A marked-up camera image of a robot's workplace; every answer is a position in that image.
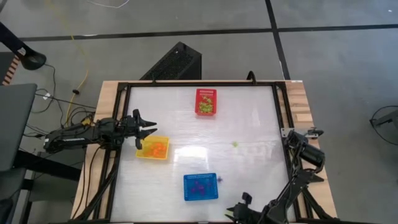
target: red snack box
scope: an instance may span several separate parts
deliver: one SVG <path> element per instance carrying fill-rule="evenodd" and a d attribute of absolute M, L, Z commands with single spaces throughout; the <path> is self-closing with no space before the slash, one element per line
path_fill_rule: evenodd
<path fill-rule="evenodd" d="M 217 112 L 217 90 L 197 89 L 195 113 L 202 116 L 213 116 Z"/>

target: wooden table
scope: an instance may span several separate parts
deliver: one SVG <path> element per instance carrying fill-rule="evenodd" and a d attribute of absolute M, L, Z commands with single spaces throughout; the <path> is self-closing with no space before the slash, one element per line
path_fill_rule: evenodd
<path fill-rule="evenodd" d="M 115 99 L 116 99 L 116 92 L 118 89 L 118 84 L 119 82 L 129 82 L 129 83 L 150 83 L 151 81 L 105 81 L 103 82 L 101 93 L 99 94 L 99 99 L 98 99 L 98 104 L 97 104 L 97 109 L 96 109 L 96 114 L 95 114 L 95 120 L 97 119 L 102 119 L 102 118 L 107 118 L 107 117 L 112 117 L 113 113 L 113 108 L 115 104 Z M 186 80 L 171 80 L 171 81 L 158 81 L 160 82 L 187 82 Z M 203 80 L 199 81 L 189 81 L 189 82 L 204 82 Z M 250 80 L 211 80 L 207 82 L 251 82 Z M 307 96 L 305 94 L 305 89 L 304 89 L 304 84 L 302 81 L 279 81 L 279 80 L 267 80 L 267 81 L 258 81 L 258 82 L 285 82 L 286 84 L 286 89 L 287 89 L 287 95 L 289 98 L 289 104 L 290 104 L 290 110 L 292 112 L 292 118 L 293 118 L 293 123 L 295 128 L 311 128 L 314 127 L 314 123 L 312 121 L 312 116 L 311 116 L 311 111 L 310 107 L 308 105 L 308 100 Z M 289 127 L 288 124 L 288 119 L 287 119 L 287 113 L 285 110 L 284 106 L 284 101 L 282 97 L 282 92 L 279 90 L 278 91 L 279 95 L 279 101 L 280 101 L 280 107 L 282 110 L 282 118 L 284 121 L 284 126 Z M 119 110 L 118 110 L 118 119 L 122 116 L 122 111 L 123 111 L 123 104 L 124 104 L 124 93 L 122 93 L 121 96 L 121 102 L 119 104 Z M 317 140 L 310 140 L 310 144 L 320 148 L 319 143 Z M 88 146 L 87 152 L 86 152 L 86 159 L 85 159 L 85 189 L 84 189 L 84 194 L 83 194 L 83 200 L 81 201 L 80 208 L 77 211 L 77 216 L 84 210 L 85 204 L 86 204 L 86 196 L 87 196 L 87 190 L 89 189 L 88 193 L 88 202 L 91 201 L 91 199 L 94 197 L 95 193 L 97 192 L 99 182 L 100 182 L 100 176 L 101 176 L 101 169 L 103 166 L 103 161 L 104 161 L 104 150 L 100 150 L 97 152 L 94 160 L 93 160 L 93 166 L 91 169 L 91 180 L 90 180 L 90 186 L 88 186 L 88 176 L 89 176 L 89 170 L 90 170 L 90 162 L 93 158 L 94 152 L 96 151 L 98 145 L 92 144 Z M 111 164 L 113 163 L 113 159 L 110 159 L 109 161 L 109 166 L 108 166 L 108 172 L 111 169 Z M 303 161 L 303 167 L 310 167 L 311 165 L 308 164 L 307 162 Z M 328 177 L 326 174 L 326 170 L 323 169 L 318 176 L 322 177 L 325 181 L 324 182 L 318 182 L 318 183 L 311 183 L 308 187 L 310 193 L 313 195 L 315 200 L 322 206 L 322 208 L 331 216 L 336 217 L 336 210 L 335 210 L 335 204 L 333 202 L 333 198 L 331 196 L 331 191 L 329 187 L 329 182 L 328 182 Z M 81 194 L 83 191 L 83 175 L 80 176 L 80 181 L 79 185 L 77 188 L 76 192 L 76 197 L 75 201 L 73 204 L 73 209 L 72 209 L 72 214 L 75 213 L 76 209 L 78 208 L 78 205 L 80 203 L 81 199 Z M 106 213 L 106 206 L 108 202 L 108 194 L 109 194 L 109 188 L 103 195 L 100 211 L 99 211 L 99 218 L 104 218 L 105 213 Z M 302 218 L 306 218 L 307 214 L 305 212 L 305 205 L 303 202 L 303 197 L 302 195 L 299 196 L 298 198 L 298 204 L 300 208 L 300 213 Z"/>

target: white tabletop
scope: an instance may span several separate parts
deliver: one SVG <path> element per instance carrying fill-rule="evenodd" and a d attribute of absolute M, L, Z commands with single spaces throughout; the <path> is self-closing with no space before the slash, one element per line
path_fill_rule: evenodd
<path fill-rule="evenodd" d="M 112 222 L 228 221 L 226 208 L 243 192 L 253 196 L 250 207 L 257 211 L 279 195 L 288 177 L 271 87 L 213 88 L 214 117 L 195 114 L 196 87 L 132 88 L 129 114 L 137 108 L 157 122 L 152 135 L 170 138 L 169 157 L 136 158 L 135 139 L 125 141 Z M 218 199 L 184 201 L 183 176 L 212 172 L 223 179 Z"/>

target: blue basket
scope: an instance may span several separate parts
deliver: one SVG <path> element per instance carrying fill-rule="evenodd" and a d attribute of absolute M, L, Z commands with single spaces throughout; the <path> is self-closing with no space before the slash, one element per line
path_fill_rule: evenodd
<path fill-rule="evenodd" d="M 184 199 L 186 201 L 216 198 L 218 198 L 218 190 L 215 173 L 184 175 Z"/>

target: concrete floor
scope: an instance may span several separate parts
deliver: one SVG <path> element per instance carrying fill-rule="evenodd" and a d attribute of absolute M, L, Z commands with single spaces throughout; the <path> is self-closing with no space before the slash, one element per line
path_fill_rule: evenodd
<path fill-rule="evenodd" d="M 97 1 L 115 6 L 123 3 Z M 278 27 L 398 23 L 398 3 L 393 0 L 271 2 Z M 75 35 L 271 27 L 261 0 L 130 0 L 119 9 L 77 0 L 53 3 Z M 69 34 L 45 1 L 9 0 L 0 12 L 0 21 L 19 37 Z M 290 77 L 304 80 L 315 124 L 325 130 L 320 145 L 326 152 L 338 216 L 350 221 L 396 223 L 398 148 L 380 139 L 368 120 L 378 108 L 397 104 L 398 30 L 286 32 L 280 33 L 280 38 Z M 103 80 L 139 79 L 178 41 L 203 54 L 203 79 L 243 79 L 249 70 L 258 79 L 283 79 L 272 33 L 79 40 L 90 57 L 90 76 L 76 101 L 95 106 Z M 75 44 L 70 40 L 27 44 L 44 53 L 57 69 L 56 95 L 68 100 L 85 75 L 84 59 Z M 7 51 L 0 46 L 0 52 Z M 12 83 L 34 82 L 51 90 L 51 74 L 48 67 L 32 72 L 20 66 Z M 34 110 L 46 103 L 37 98 Z M 55 129 L 60 115 L 53 104 L 44 114 L 32 114 L 29 123 Z M 390 139 L 398 139 L 388 134 Z M 23 139 L 21 146 L 38 151 L 42 142 Z M 65 163 L 76 161 L 71 158 Z M 29 223 L 66 221 L 71 209 L 67 203 L 59 198 L 34 203 L 35 213 L 43 215 L 32 215 Z M 43 212 L 48 207 L 59 215 Z"/>

